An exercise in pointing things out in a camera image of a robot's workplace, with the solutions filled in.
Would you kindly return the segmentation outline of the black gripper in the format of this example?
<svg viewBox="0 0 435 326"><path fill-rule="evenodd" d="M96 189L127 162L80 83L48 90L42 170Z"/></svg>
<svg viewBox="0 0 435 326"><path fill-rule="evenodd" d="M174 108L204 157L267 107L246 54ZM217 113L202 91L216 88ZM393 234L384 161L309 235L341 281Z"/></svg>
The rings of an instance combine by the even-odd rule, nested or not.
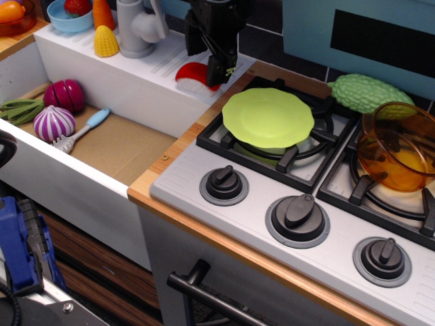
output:
<svg viewBox="0 0 435 326"><path fill-rule="evenodd" d="M210 50L206 85L226 84L237 65L237 35L254 11L253 1L190 1L185 17L188 56Z"/></svg>

